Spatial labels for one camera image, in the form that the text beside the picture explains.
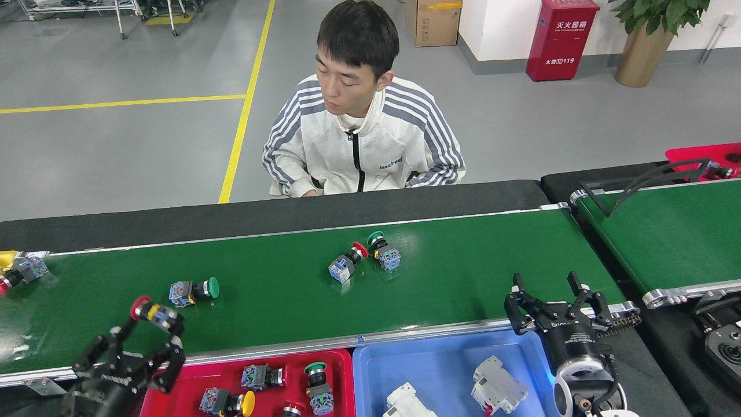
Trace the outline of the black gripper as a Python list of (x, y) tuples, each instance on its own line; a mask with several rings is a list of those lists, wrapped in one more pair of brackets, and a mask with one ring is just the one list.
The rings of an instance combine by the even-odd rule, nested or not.
[(551, 372), (558, 372), (569, 361), (579, 362), (584, 358), (595, 359), (598, 369), (604, 370), (604, 361), (596, 350), (595, 330), (591, 327), (590, 318), (581, 312), (583, 304), (587, 303), (595, 313), (598, 329), (611, 329), (614, 321), (603, 293), (590, 290), (579, 281), (577, 273), (571, 271), (567, 282), (576, 298), (567, 303), (566, 312), (559, 313), (547, 303), (530, 296), (524, 290), (518, 272), (513, 274), (512, 282), (511, 293), (504, 301), (511, 327), (516, 335), (522, 336), (532, 330), (534, 324), (537, 325)]
[(129, 416), (146, 389), (172, 391), (186, 359), (182, 341), (170, 335), (144, 361), (125, 354), (123, 342), (138, 322), (129, 317), (90, 341), (72, 365), (78, 380), (64, 395), (61, 416)]

